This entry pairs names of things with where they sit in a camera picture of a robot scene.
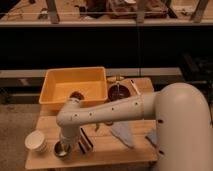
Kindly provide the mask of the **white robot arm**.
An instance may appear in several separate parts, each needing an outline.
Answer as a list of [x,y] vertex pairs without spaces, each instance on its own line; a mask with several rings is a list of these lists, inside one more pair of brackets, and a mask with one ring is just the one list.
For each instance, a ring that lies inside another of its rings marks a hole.
[[158,171],[213,171],[213,125],[204,95],[187,83],[82,108],[71,99],[57,115],[60,140],[73,145],[82,125],[156,118]]

